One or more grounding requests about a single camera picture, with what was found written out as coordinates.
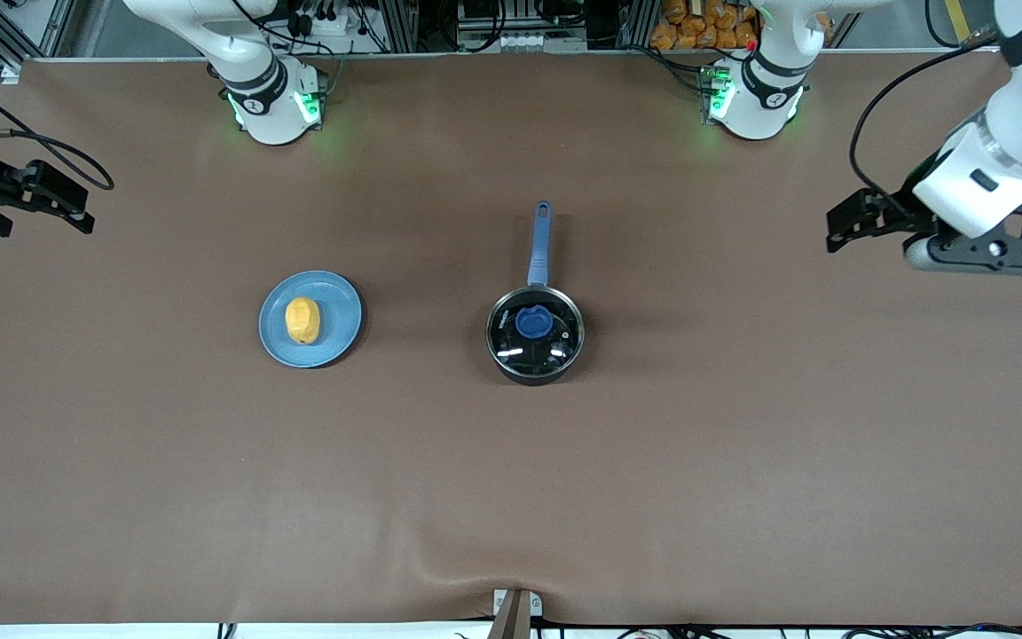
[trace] snack package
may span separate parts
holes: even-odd
[[[664,0],[664,16],[670,24],[681,24],[689,16],[689,5],[685,0]]]
[[[672,45],[677,42],[677,28],[670,24],[657,24],[653,28],[653,36],[649,37],[649,47],[657,49],[658,51],[666,51],[672,49]]]
[[[826,33],[827,44],[830,44],[831,36],[834,36],[834,34],[831,33],[832,28],[834,28],[834,24],[831,24],[831,16],[828,16],[827,13],[819,13],[818,17],[819,17],[819,22],[823,25],[824,31],[827,32]]]
[[[736,47],[746,49],[750,42],[757,41],[755,36],[755,26],[751,24],[739,24],[736,28]]]
[[[704,4],[704,19],[717,29],[733,29],[738,17],[738,8],[733,4],[723,3],[723,0],[707,0]]]
[[[715,47],[717,49],[735,49],[736,34],[734,32],[726,30],[717,31]]]
[[[697,37],[699,34],[704,33],[704,30],[709,28],[704,21],[704,17],[701,16],[689,16],[685,17],[685,21],[681,24],[681,34],[685,37]]]
[[[699,34],[696,37],[697,47],[715,47],[716,45],[716,28],[709,25],[709,28],[704,30],[704,33]]]

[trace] blue lid knob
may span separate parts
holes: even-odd
[[[555,327],[555,316],[545,306],[523,308],[514,317],[514,327],[519,334],[527,339],[539,339],[551,332]]]

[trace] table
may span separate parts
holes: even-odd
[[[0,623],[469,618],[507,586],[565,623],[1022,623],[1022,279],[824,249],[852,123],[921,59],[823,57],[758,143],[644,57],[356,60],[285,148],[201,63],[26,64],[3,103],[118,189],[92,236],[0,239]],[[1005,80],[911,81],[864,166],[896,186]],[[589,338],[528,389],[482,325],[539,198]],[[299,371],[256,319],[312,268],[368,323]]]

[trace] yellow potato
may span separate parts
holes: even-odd
[[[716,28],[709,25],[709,28],[704,30],[704,33],[699,34],[696,37],[697,47],[715,47],[716,44]]]
[[[682,36],[685,37],[688,36],[696,37],[699,36],[699,34],[704,33],[704,30],[707,28],[709,28],[709,26],[704,22],[704,17],[701,16],[685,17],[685,21],[681,24],[681,34]]]
[[[718,31],[716,33],[716,48],[717,49],[735,49],[736,48],[736,34],[730,31]]]
[[[677,42],[677,29],[667,24],[658,24],[653,28],[653,36],[649,37],[649,47],[658,51],[672,49]]]
[[[321,332],[321,309],[318,303],[296,296],[286,305],[286,332],[299,344],[313,344]]]
[[[685,0],[665,0],[664,16],[670,24],[681,24],[689,16],[689,6],[685,4]]]
[[[742,24],[736,28],[736,45],[743,49],[750,42],[755,42],[755,29],[750,24]]]

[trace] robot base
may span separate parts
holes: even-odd
[[[250,113],[232,100],[239,129],[264,144],[288,144],[312,129],[321,129],[326,109],[328,78],[295,57],[279,56],[286,65],[286,89],[267,113]]]
[[[799,89],[794,97],[783,96],[784,104],[779,108],[763,108],[759,98],[743,85],[742,61],[726,57],[707,73],[710,78],[702,78],[701,86],[708,86],[712,92],[701,96],[705,122],[721,123],[746,140],[766,140],[782,131],[795,117],[798,100],[803,96],[803,89]]]

